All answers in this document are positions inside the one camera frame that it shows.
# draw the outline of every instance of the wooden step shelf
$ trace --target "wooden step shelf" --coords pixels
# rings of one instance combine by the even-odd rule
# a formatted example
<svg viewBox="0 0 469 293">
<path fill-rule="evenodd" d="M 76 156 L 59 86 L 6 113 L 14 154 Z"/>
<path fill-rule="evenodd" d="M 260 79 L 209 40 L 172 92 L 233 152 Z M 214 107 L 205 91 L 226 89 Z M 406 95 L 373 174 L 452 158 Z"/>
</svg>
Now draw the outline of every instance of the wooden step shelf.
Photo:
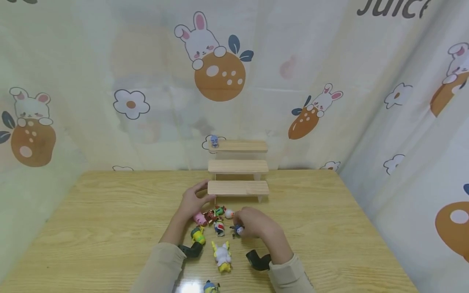
<svg viewBox="0 0 469 293">
<path fill-rule="evenodd" d="M 257 196 L 259 202 L 263 196 L 269 195 L 266 181 L 209 181 L 208 194 L 217 196 Z"/>
<path fill-rule="evenodd" d="M 257 140 L 218 140 L 218 147 L 209 145 L 210 152 L 266 153 L 265 141 Z"/>
<path fill-rule="evenodd" d="M 261 174 L 269 172 L 264 160 L 209 160 L 208 172 L 211 174 L 253 174 L 260 180 Z"/>
</svg>

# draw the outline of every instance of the pink toy figure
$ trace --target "pink toy figure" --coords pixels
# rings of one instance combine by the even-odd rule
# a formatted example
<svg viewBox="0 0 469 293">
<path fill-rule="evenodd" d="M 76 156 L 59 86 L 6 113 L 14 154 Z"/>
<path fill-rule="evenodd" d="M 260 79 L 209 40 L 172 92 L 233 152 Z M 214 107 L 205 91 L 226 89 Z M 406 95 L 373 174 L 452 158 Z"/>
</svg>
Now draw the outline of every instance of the pink toy figure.
<svg viewBox="0 0 469 293">
<path fill-rule="evenodd" d="M 207 226 L 208 222 L 207 220 L 205 219 L 205 216 L 199 212 L 198 214 L 196 214 L 194 217 L 194 222 L 197 223 L 197 225 L 201 225 L 201 226 Z"/>
<path fill-rule="evenodd" d="M 231 219 L 231 218 L 233 218 L 234 216 L 235 216 L 235 212 L 234 212 L 234 211 L 232 211 L 232 210 L 230 210 L 230 209 L 227 209 L 227 210 L 225 211 L 225 218 Z"/>
</svg>

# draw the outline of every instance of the fabric backdrop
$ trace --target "fabric backdrop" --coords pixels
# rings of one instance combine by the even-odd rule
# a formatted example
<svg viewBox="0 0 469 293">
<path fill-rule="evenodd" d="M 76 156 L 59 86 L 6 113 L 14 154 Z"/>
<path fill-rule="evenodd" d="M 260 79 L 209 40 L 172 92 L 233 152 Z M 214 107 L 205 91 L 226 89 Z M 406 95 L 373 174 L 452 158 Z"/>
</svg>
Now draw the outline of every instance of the fabric backdrop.
<svg viewBox="0 0 469 293">
<path fill-rule="evenodd" d="M 210 135 L 265 140 L 271 169 L 338 172 L 421 292 L 464 292 L 468 13 L 464 0 L 1 0 L 2 181 L 54 164 L 206 169 Z M 3 197 L 0 215 L 21 210 Z"/>
</svg>

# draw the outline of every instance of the small toy figure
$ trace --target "small toy figure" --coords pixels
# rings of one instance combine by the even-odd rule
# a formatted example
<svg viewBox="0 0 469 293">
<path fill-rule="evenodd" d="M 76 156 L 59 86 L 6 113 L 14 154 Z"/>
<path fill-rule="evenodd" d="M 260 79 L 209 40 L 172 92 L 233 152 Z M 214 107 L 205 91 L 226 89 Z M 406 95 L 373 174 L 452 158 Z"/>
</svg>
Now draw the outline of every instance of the small toy figure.
<svg viewBox="0 0 469 293">
<path fill-rule="evenodd" d="M 178 245 L 178 247 L 188 258 L 199 257 L 202 252 L 202 248 L 204 248 L 204 246 L 199 242 L 194 242 L 190 248 L 184 245 Z"/>
<path fill-rule="evenodd" d="M 204 227 L 197 226 L 191 232 L 190 236 L 192 237 L 192 243 L 199 242 L 200 244 L 205 244 L 205 236 L 204 236 Z"/>
<path fill-rule="evenodd" d="M 227 219 L 231 219 L 235 216 L 235 212 L 230 210 L 230 209 L 226 209 L 225 210 L 225 218 Z"/>
<path fill-rule="evenodd" d="M 218 147 L 218 136 L 216 136 L 216 135 L 210 136 L 210 142 L 212 143 L 213 148 L 217 148 Z"/>
<path fill-rule="evenodd" d="M 217 261 L 218 271 L 231 272 L 231 253 L 228 251 L 230 249 L 229 242 L 225 242 L 222 247 L 218 247 L 215 242 L 212 241 L 213 256 Z"/>
<path fill-rule="evenodd" d="M 194 222 L 199 226 L 207 226 L 208 225 L 207 220 L 205 219 L 204 215 L 201 212 L 196 214 L 193 217 L 193 219 L 194 219 Z"/>
<path fill-rule="evenodd" d="M 230 228 L 233 229 L 233 239 L 235 236 L 241 236 L 240 233 L 244 230 L 244 227 L 241 225 L 230 226 Z"/>
<path fill-rule="evenodd" d="M 217 233 L 218 237 L 225 236 L 225 225 L 223 224 L 222 218 L 216 220 L 213 224 L 213 227 L 215 228 L 215 232 Z"/>
<path fill-rule="evenodd" d="M 221 216 L 225 213 L 225 206 L 215 206 L 215 215 L 218 217 L 218 216 Z"/>
<path fill-rule="evenodd" d="M 207 280 L 207 283 L 205 283 L 204 286 L 204 293 L 219 293 L 220 292 L 220 283 L 217 283 L 216 285 L 210 280 Z"/>
<path fill-rule="evenodd" d="M 214 210 L 209 210 L 205 213 L 203 213 L 205 219 L 207 220 L 208 224 L 211 224 L 212 222 L 216 221 L 218 217 L 215 215 Z"/>
<path fill-rule="evenodd" d="M 259 255 L 257 254 L 257 251 L 253 249 L 250 252 L 246 253 L 246 257 L 248 258 L 248 261 L 251 264 L 253 269 L 255 270 L 270 269 L 269 263 L 272 260 L 272 258 L 270 257 L 270 254 L 265 255 L 262 258 L 260 258 Z"/>
</svg>

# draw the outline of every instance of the minion toy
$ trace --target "minion toy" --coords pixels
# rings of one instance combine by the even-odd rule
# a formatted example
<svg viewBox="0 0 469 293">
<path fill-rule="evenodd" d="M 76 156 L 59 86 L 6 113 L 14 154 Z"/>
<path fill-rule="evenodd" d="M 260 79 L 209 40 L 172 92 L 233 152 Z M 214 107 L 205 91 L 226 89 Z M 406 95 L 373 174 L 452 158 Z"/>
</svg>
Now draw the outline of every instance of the minion toy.
<svg viewBox="0 0 469 293">
<path fill-rule="evenodd" d="M 192 243 L 199 242 L 200 244 L 205 244 L 205 236 L 204 236 L 204 227 L 197 226 L 191 232 L 190 236 L 192 237 Z"/>
<path fill-rule="evenodd" d="M 204 293 L 220 293 L 220 283 L 215 285 L 214 283 L 210 282 L 210 280 L 208 280 L 204 286 Z"/>
</svg>

